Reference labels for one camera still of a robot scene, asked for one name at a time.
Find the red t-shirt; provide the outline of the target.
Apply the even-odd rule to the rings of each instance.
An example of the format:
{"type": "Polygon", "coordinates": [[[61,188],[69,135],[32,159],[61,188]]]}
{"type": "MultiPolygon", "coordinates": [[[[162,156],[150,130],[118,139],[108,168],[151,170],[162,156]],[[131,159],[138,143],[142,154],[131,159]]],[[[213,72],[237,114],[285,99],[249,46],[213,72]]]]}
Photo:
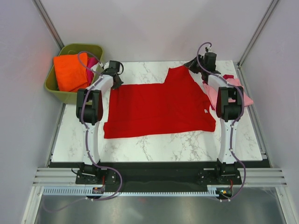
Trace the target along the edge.
{"type": "Polygon", "coordinates": [[[210,101],[185,66],[170,68],[162,84],[128,84],[110,92],[106,139],[190,131],[214,132],[210,101]]]}

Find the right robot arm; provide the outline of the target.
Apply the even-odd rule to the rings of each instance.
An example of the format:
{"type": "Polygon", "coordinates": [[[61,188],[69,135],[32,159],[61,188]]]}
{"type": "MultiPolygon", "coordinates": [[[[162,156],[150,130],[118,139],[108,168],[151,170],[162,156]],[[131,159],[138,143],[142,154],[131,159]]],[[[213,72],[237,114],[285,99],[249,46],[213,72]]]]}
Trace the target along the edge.
{"type": "Polygon", "coordinates": [[[234,153],[236,129],[244,114],[243,88],[230,84],[216,70],[216,57],[213,52],[207,51],[184,64],[192,73],[201,74],[203,83],[216,90],[216,115],[221,124],[221,147],[214,171],[214,178],[218,183],[238,179],[240,173],[238,160],[234,153]]]}

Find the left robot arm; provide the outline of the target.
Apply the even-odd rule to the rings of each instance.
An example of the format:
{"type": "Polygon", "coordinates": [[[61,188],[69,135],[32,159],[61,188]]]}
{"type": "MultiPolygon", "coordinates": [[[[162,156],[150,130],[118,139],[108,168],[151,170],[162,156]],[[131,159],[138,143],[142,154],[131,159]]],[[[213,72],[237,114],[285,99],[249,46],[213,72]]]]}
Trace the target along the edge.
{"type": "Polygon", "coordinates": [[[95,73],[94,83],[77,92],[76,116],[84,129],[84,154],[83,162],[76,174],[76,184],[102,182],[103,173],[98,167],[100,165],[98,130],[104,113],[103,94],[123,84],[120,79],[123,70],[123,64],[118,61],[107,62],[102,72],[98,68],[92,69],[91,71],[95,73]]]}

